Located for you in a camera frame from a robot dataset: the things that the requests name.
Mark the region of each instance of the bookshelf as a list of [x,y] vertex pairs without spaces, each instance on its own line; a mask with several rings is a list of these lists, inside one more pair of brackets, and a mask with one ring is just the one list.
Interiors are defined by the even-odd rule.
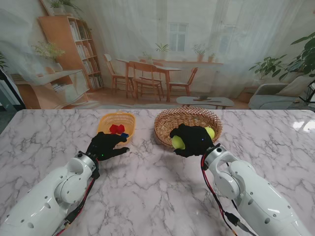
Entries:
[[38,19],[47,40],[65,51],[57,59],[63,69],[82,69],[90,91],[102,88],[95,45],[86,23],[70,16],[42,16]]

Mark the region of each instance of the marble table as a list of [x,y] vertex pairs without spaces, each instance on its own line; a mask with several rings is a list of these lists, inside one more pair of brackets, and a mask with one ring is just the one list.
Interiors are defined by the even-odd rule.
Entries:
[[[114,110],[24,110],[15,115],[0,135],[0,222],[51,170],[86,150],[100,118],[109,112]],[[137,119],[130,152],[101,163],[101,177],[82,214],[62,235],[231,236],[206,189],[200,158],[176,156],[156,143],[153,124],[161,110],[128,112]],[[314,114],[214,112],[223,122],[219,141],[251,162],[315,232]],[[230,201],[221,200],[235,212]]]

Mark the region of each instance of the brown woven basket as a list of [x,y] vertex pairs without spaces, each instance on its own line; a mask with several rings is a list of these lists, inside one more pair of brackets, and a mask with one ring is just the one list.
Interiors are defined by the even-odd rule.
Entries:
[[162,111],[154,122],[154,132],[164,145],[171,147],[172,140],[169,134],[182,123],[189,126],[211,127],[215,132],[213,142],[220,137],[222,132],[222,123],[219,117],[200,107],[180,107]]

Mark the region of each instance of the yellow ball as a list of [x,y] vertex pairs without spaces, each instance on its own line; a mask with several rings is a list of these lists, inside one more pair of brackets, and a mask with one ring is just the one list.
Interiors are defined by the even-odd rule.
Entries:
[[181,139],[181,137],[176,135],[172,138],[172,146],[175,149],[185,149],[185,144],[183,140]]
[[211,140],[213,140],[213,138],[215,137],[215,131],[210,127],[206,127],[205,129],[207,130],[207,133],[209,134]]

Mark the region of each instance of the window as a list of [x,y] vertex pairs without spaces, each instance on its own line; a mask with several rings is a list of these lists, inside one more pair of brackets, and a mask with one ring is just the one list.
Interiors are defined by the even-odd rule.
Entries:
[[169,26],[169,48],[171,51],[183,52],[187,34],[187,24],[171,23]]

